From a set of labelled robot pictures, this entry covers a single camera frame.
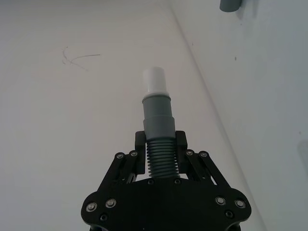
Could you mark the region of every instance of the gray object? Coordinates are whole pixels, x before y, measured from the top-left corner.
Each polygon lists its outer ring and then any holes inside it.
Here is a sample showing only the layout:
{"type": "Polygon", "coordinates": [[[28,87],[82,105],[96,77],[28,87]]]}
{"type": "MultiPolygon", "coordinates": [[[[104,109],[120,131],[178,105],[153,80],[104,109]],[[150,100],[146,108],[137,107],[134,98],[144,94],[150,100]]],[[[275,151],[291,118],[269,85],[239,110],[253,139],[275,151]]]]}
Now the gray object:
{"type": "Polygon", "coordinates": [[[202,157],[207,157],[207,153],[201,152],[201,153],[200,153],[200,156],[202,156],[202,157]]]}
{"type": "Polygon", "coordinates": [[[238,206],[239,208],[245,208],[245,207],[246,207],[244,201],[237,200],[237,201],[235,201],[235,204],[236,204],[236,206],[238,206]]]}
{"type": "Polygon", "coordinates": [[[121,159],[121,158],[124,157],[124,154],[123,154],[123,153],[119,153],[119,154],[116,155],[116,157],[117,157],[118,159],[121,159]]]}
{"type": "Polygon", "coordinates": [[[242,4],[242,0],[220,0],[220,9],[223,12],[237,11],[242,4]]]}
{"type": "Polygon", "coordinates": [[[187,154],[187,155],[192,155],[193,152],[192,152],[191,150],[187,150],[186,154],[187,154]]]}
{"type": "Polygon", "coordinates": [[[225,205],[226,204],[226,200],[223,197],[216,197],[215,201],[219,205],[225,205]]]}
{"type": "Polygon", "coordinates": [[[142,100],[144,132],[150,177],[177,177],[175,124],[164,70],[153,67],[143,73],[146,94],[142,100]]]}
{"type": "Polygon", "coordinates": [[[138,153],[137,152],[132,152],[130,155],[131,156],[136,156],[136,155],[138,155],[138,153]]]}
{"type": "Polygon", "coordinates": [[[115,199],[109,199],[108,201],[106,201],[106,207],[107,208],[112,208],[116,205],[116,200],[115,199]]]}
{"type": "Polygon", "coordinates": [[[93,212],[96,208],[97,208],[97,204],[92,202],[92,203],[87,205],[86,211],[87,212],[93,212]]]}

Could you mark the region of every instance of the pencil mark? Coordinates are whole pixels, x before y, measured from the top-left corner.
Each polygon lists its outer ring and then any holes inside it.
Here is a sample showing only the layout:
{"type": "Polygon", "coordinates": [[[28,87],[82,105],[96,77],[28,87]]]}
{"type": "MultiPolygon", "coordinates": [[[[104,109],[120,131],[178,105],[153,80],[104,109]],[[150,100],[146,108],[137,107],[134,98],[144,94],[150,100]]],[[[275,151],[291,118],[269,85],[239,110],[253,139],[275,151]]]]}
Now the pencil mark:
{"type": "Polygon", "coordinates": [[[89,57],[89,56],[100,56],[100,54],[89,54],[89,55],[78,56],[78,57],[72,59],[71,62],[74,61],[75,59],[89,57]]]}
{"type": "Polygon", "coordinates": [[[67,58],[67,56],[65,55],[65,50],[67,49],[68,47],[65,47],[62,51],[62,54],[63,54],[63,57],[70,63],[71,61],[69,61],[69,59],[67,58]]]}
{"type": "Polygon", "coordinates": [[[76,65],[76,66],[80,67],[81,69],[83,69],[83,70],[85,70],[85,71],[89,71],[89,70],[86,69],[86,68],[84,68],[83,66],[81,66],[81,65],[79,65],[79,64],[74,63],[73,61],[74,61],[75,59],[79,59],[79,58],[84,58],[84,57],[89,57],[89,56],[99,56],[99,55],[100,55],[100,54],[89,54],[89,55],[83,55],[83,56],[76,57],[76,58],[74,58],[74,59],[72,59],[72,60],[69,60],[69,59],[67,58],[66,54],[65,54],[65,51],[66,51],[67,48],[68,48],[68,47],[65,47],[65,48],[63,49],[63,51],[62,51],[62,54],[63,54],[63,57],[65,58],[65,60],[66,60],[67,62],[69,62],[69,64],[76,65]]]}

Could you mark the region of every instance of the threaded section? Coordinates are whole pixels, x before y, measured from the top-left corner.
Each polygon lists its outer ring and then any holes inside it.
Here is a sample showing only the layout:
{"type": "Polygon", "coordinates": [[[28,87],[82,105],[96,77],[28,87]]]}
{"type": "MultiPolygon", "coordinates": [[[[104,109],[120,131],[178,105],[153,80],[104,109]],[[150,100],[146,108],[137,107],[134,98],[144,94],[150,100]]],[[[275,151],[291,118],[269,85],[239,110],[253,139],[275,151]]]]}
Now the threaded section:
{"type": "Polygon", "coordinates": [[[150,177],[178,177],[174,139],[162,138],[147,142],[150,177]]]}

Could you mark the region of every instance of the white cylinder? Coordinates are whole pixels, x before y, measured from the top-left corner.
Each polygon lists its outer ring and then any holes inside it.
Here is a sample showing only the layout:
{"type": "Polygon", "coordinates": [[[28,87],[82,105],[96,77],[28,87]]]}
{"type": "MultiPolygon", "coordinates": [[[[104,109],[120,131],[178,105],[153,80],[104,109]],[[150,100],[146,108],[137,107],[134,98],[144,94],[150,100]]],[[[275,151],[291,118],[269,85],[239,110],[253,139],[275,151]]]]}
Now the white cylinder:
{"type": "Polygon", "coordinates": [[[161,67],[151,67],[143,72],[144,96],[163,94],[169,96],[165,72],[161,67]]]}

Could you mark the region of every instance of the gray cylinder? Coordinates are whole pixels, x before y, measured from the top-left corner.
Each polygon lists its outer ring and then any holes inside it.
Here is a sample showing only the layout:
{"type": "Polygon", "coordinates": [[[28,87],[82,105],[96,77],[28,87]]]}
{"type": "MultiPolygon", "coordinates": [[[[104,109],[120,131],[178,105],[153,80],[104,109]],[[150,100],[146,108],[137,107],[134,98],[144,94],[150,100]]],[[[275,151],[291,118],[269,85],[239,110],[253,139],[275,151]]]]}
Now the gray cylinder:
{"type": "Polygon", "coordinates": [[[175,157],[175,124],[171,98],[166,90],[164,71],[154,67],[145,71],[146,96],[143,98],[144,132],[150,177],[178,177],[175,157]]]}
{"type": "Polygon", "coordinates": [[[223,12],[237,11],[242,4],[242,0],[220,0],[220,9],[223,12]]]}

